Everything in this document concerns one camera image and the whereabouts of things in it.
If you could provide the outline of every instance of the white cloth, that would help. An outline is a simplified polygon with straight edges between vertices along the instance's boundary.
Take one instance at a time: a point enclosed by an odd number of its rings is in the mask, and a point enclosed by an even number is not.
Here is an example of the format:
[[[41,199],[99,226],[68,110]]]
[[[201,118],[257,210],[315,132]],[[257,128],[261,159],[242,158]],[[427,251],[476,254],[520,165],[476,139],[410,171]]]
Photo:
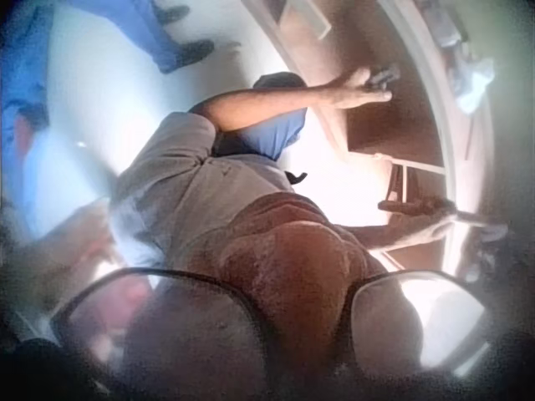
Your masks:
[[[177,268],[166,262],[199,236],[262,196],[293,191],[266,157],[212,158],[215,137],[207,119],[173,113],[119,178],[110,224],[129,266]]]

